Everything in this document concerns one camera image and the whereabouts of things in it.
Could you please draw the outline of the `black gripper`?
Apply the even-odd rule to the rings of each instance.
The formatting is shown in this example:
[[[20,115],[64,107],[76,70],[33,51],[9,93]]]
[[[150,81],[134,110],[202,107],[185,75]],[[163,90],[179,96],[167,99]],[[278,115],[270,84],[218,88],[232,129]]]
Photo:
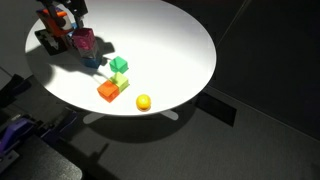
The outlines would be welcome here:
[[[66,25],[66,21],[57,15],[54,2],[62,4],[70,12],[74,13],[74,19],[78,29],[84,27],[83,18],[88,13],[85,0],[37,0],[41,2],[49,12],[49,15],[53,18],[58,27],[63,28]]]

